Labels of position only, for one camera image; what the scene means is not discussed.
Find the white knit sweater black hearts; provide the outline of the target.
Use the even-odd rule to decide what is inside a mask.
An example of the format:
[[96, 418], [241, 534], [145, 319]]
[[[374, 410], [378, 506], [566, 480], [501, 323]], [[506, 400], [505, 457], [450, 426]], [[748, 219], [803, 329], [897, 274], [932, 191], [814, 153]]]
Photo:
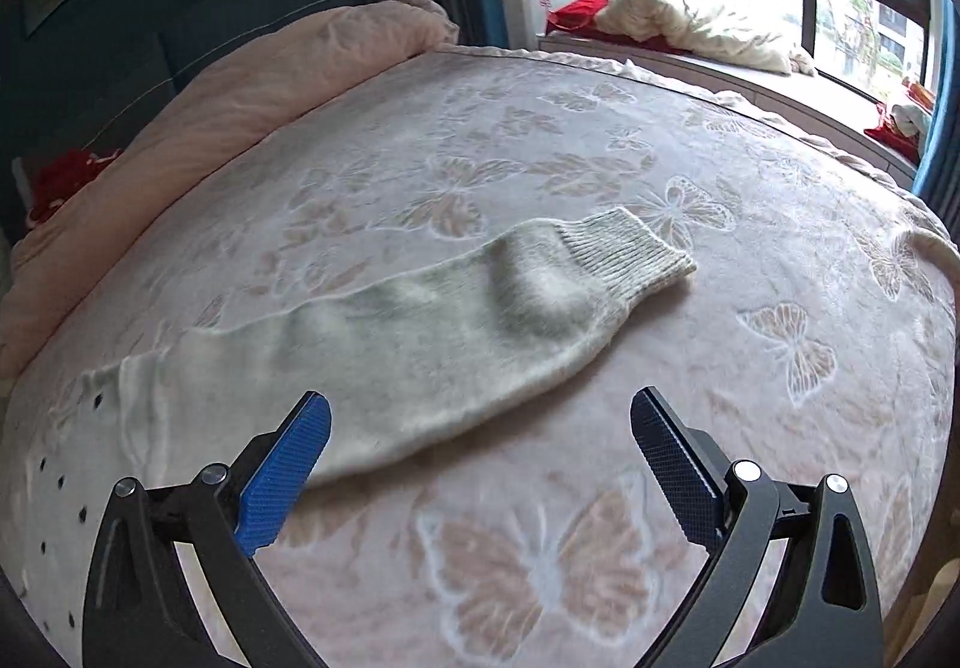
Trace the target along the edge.
[[317, 392], [332, 437], [306, 485], [395, 464], [555, 389], [633, 309], [692, 273], [633, 213], [529, 219], [439, 264], [88, 372], [11, 482], [3, 564], [57, 637], [82, 603], [112, 483], [175, 485]]

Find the pink butterfly pattern bed blanket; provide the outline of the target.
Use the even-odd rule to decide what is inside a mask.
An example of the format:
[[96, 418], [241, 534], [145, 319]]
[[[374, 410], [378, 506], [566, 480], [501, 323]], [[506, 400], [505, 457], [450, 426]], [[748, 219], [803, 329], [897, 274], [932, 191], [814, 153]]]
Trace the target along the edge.
[[853, 485], [884, 603], [952, 424], [957, 257], [770, 109], [626, 65], [433, 51], [329, 97], [218, 70], [28, 242], [2, 565], [67, 658], [110, 485], [185, 482], [304, 392], [334, 432], [257, 561], [337, 666], [619, 666], [704, 554], [636, 450], [654, 386], [771, 475]]

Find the blue curtain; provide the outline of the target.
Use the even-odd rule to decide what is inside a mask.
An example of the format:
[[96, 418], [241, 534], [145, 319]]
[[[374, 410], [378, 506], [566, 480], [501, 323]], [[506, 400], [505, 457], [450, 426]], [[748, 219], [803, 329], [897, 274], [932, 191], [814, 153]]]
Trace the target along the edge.
[[913, 194], [958, 239], [960, 216], [960, 46], [958, 10], [952, 0], [942, 1], [940, 79], [924, 153], [913, 182]]

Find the red cloth on headboard side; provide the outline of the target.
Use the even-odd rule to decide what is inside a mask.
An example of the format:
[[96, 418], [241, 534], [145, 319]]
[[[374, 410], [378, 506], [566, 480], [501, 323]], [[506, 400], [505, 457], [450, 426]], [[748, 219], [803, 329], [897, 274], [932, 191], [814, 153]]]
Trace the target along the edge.
[[93, 182], [120, 156], [121, 150], [98, 155], [91, 150], [70, 148], [39, 170], [32, 171], [28, 176], [31, 203], [26, 213], [26, 226], [34, 230], [49, 221], [70, 197]]

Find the stuffed toy on window seat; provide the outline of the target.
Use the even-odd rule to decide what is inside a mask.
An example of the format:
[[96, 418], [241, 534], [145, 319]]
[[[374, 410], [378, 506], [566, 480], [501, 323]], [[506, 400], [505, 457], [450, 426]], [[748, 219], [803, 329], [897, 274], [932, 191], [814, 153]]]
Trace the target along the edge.
[[877, 124], [864, 134], [918, 166], [931, 129], [934, 95], [918, 80], [905, 77], [895, 93], [877, 103]]

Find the pink folded quilt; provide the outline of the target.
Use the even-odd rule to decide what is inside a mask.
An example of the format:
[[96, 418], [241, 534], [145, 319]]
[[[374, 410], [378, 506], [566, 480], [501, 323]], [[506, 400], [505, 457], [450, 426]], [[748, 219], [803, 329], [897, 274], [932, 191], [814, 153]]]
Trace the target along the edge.
[[302, 114], [457, 38], [436, 2], [393, 0], [308, 15], [208, 65], [14, 248], [3, 379], [18, 377], [140, 234], [206, 176]]

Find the white blanket on window seat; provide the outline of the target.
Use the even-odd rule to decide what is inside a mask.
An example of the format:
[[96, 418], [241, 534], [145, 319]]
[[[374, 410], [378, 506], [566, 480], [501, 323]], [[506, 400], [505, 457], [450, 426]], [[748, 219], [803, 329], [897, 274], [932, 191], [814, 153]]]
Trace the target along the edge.
[[607, 0], [594, 25], [636, 43], [662, 36], [680, 51], [745, 69], [817, 75], [811, 53], [786, 26], [726, 0]]

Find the red cloth on window seat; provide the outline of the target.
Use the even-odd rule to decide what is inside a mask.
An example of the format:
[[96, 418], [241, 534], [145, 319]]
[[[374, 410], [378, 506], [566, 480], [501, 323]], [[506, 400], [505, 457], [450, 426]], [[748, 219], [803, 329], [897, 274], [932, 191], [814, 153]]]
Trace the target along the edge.
[[626, 35], [610, 35], [599, 30], [596, 17], [608, 0], [576, 0], [556, 10], [550, 10], [545, 20], [545, 36], [553, 33], [565, 33], [581, 40], [603, 41], [619, 46], [639, 47], [644, 51], [656, 53], [682, 54], [681, 49], [670, 46], [662, 35], [652, 36], [649, 40], [636, 41]]

